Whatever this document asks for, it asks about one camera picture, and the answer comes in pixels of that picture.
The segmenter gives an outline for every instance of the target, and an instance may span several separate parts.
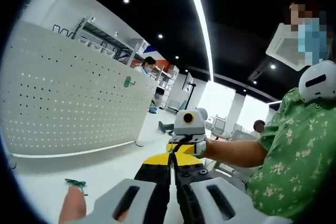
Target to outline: black ceiling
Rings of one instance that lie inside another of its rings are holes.
[[[203,34],[192,0],[97,0],[122,18],[159,53],[181,70],[207,81]],[[286,21],[292,0],[201,0],[213,54],[216,82],[266,102],[281,99],[298,84],[296,72],[265,54],[278,24]],[[158,39],[162,33],[164,39]],[[276,64],[271,70],[269,65]],[[254,85],[249,76],[261,68]],[[243,88],[236,82],[255,88]]]

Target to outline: small green object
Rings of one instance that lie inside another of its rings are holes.
[[[77,181],[77,180],[69,179],[69,178],[66,178],[65,181],[67,183],[69,183],[70,185],[72,185],[72,186],[79,187],[79,189],[82,191],[82,193],[84,194],[84,196],[88,196],[88,194],[85,194],[84,191],[83,191],[83,187],[85,187],[85,185],[86,185],[85,181]]]
[[[129,85],[135,85],[135,81],[134,83],[131,82],[132,78],[130,76],[127,76],[124,82],[124,88],[128,88]]]

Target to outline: white robot head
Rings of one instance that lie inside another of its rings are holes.
[[[180,110],[175,119],[174,132],[176,135],[203,135],[205,134],[206,110]]]
[[[336,99],[336,64],[325,60],[308,68],[300,78],[299,92],[304,102]]]

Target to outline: finger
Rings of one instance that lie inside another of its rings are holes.
[[[61,213],[59,215],[59,224],[70,220],[79,220],[86,215],[86,202],[84,194],[76,186],[69,187],[65,196]]]
[[[118,222],[124,222],[126,220],[126,217],[127,217],[127,214],[128,214],[128,210],[123,212],[118,218],[117,218],[117,221]]]

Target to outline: black mechanical part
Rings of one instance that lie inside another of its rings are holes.
[[[170,200],[170,166],[143,164],[134,179],[156,183],[143,223],[163,224]]]
[[[192,139],[193,139],[192,135],[186,135],[178,142],[178,144],[176,144],[173,151],[177,152],[183,144],[187,144],[187,142],[191,141]]]
[[[203,172],[203,170],[206,170],[203,164],[185,165],[179,167],[175,164],[174,167],[177,202],[180,204],[184,224],[206,224],[204,222],[201,207],[199,206],[198,200],[196,199],[190,184],[193,182],[212,179],[213,177],[208,174],[208,172]]]

